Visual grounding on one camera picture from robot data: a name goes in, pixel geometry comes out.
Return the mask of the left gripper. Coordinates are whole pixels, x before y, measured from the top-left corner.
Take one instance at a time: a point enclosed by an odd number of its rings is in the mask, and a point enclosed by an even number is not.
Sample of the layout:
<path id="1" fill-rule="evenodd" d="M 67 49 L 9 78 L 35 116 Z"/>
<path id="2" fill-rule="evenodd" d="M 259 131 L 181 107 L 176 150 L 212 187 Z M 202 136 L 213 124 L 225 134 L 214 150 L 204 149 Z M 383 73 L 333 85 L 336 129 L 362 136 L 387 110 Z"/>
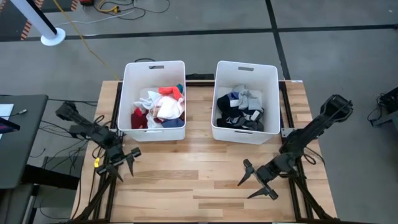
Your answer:
<path id="1" fill-rule="evenodd" d="M 122 161 L 126 161 L 131 175 L 134 175 L 133 165 L 137 157 L 141 156 L 141 150 L 135 147 L 127 154 L 123 151 L 122 144 L 106 144 L 104 146 L 106 159 L 104 160 L 105 165 L 95 168 L 95 172 L 98 175 L 109 173 L 110 176 L 117 177 L 121 182 L 124 182 L 116 167 L 112 164 L 120 164 Z"/>

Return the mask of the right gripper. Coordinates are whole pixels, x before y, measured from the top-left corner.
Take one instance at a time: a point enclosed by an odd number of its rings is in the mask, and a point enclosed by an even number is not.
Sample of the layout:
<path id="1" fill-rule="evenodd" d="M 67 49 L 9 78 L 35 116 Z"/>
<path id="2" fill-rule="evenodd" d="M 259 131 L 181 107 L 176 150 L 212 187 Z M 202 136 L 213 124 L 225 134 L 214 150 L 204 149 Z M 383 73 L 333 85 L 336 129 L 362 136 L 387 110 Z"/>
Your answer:
<path id="1" fill-rule="evenodd" d="M 245 159 L 243 160 L 244 165 L 244 175 L 239 181 L 238 186 L 242 185 L 245 181 L 250 178 L 254 173 L 254 168 L 252 163 Z M 294 169 L 294 157 L 293 154 L 279 154 L 267 164 L 260 166 L 256 170 L 257 179 L 260 183 L 266 185 L 268 182 L 274 180 L 280 173 L 289 173 Z M 278 199 L 278 194 L 268 186 L 265 186 L 258 191 L 251 194 L 248 199 L 254 198 L 260 195 L 270 196 L 271 199 Z"/>

